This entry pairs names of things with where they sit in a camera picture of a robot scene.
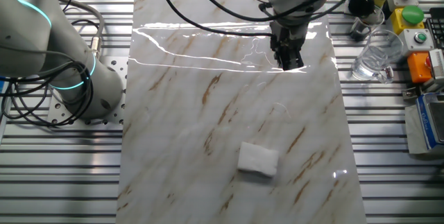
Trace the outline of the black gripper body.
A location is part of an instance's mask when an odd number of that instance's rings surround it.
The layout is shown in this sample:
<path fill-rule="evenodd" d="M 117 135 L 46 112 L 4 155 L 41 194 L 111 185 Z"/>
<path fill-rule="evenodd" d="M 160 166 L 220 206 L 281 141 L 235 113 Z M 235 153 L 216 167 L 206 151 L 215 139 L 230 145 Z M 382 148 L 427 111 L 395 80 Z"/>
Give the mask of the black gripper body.
<path fill-rule="evenodd" d="M 303 21 L 275 20 L 270 23 L 271 49 L 277 52 L 280 47 L 300 52 L 308 29 L 308 23 Z"/>

